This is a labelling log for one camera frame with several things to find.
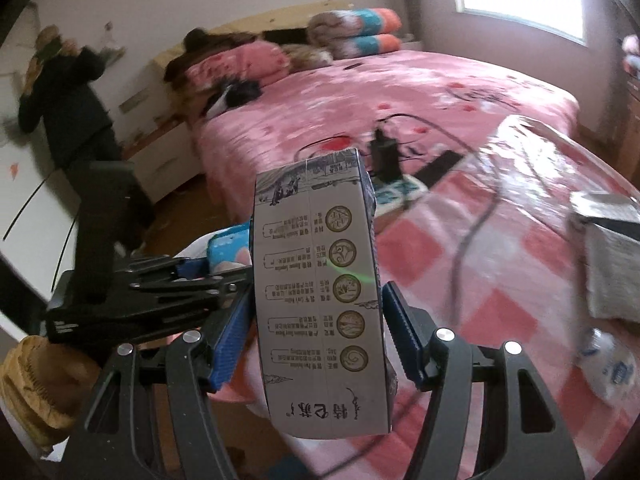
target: bedside table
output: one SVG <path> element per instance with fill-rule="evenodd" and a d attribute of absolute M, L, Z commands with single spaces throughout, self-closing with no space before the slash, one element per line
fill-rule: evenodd
<path fill-rule="evenodd" d="M 152 202 L 171 193 L 202 173 L 193 152 L 189 129 L 183 121 L 171 120 L 122 152 L 134 164 L 136 177 Z"/>

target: circular icon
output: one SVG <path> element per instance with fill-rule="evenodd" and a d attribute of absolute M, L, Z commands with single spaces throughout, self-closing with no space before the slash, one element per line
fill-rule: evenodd
<path fill-rule="evenodd" d="M 356 339 L 364 332 L 364 318 L 355 310 L 345 310 L 336 323 L 338 332 L 347 339 Z"/>
<path fill-rule="evenodd" d="M 341 274 L 334 281 L 334 296 L 342 303 L 356 301 L 361 290 L 360 282 L 351 274 Z"/>
<path fill-rule="evenodd" d="M 351 225 L 351 211 L 343 205 L 334 206 L 327 212 L 324 223 L 334 233 L 341 233 Z"/>
<path fill-rule="evenodd" d="M 367 367 L 369 356 L 359 346 L 347 346 L 340 352 L 340 364 L 350 372 L 360 372 Z"/>
<path fill-rule="evenodd" d="M 336 240 L 329 247 L 329 259 L 336 267 L 348 267 L 356 259 L 356 246 L 350 240 Z"/>

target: blue packet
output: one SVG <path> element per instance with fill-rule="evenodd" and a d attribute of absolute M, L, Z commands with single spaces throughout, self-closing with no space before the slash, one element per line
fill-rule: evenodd
<path fill-rule="evenodd" d="M 209 272 L 214 272 L 222 262 L 234 262 L 236 254 L 244 247 L 249 248 L 249 222 L 216 231 L 207 244 Z"/>

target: pillow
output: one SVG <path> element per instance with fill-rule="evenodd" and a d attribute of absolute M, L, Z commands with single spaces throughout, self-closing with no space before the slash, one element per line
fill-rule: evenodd
<path fill-rule="evenodd" d="M 289 73 L 289 58 L 274 43 L 257 40 L 247 43 L 190 67 L 185 72 L 191 86 L 201 92 L 215 88 L 222 78 L 258 81 L 267 86 Z"/>
<path fill-rule="evenodd" d="M 291 43 L 283 45 L 282 49 L 289 56 L 292 72 L 315 70 L 329 66 L 334 62 L 329 51 L 316 46 Z"/>

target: wooden cabinet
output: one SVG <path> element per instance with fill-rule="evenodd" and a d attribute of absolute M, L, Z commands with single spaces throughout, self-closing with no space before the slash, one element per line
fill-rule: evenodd
<path fill-rule="evenodd" d="M 158 128 L 125 150 L 124 157 L 134 163 L 136 177 L 153 202 L 202 173 L 184 122 Z"/>
<path fill-rule="evenodd" d="M 640 81 L 629 80 L 627 88 L 629 118 L 620 143 L 616 169 L 631 181 L 640 162 Z"/>

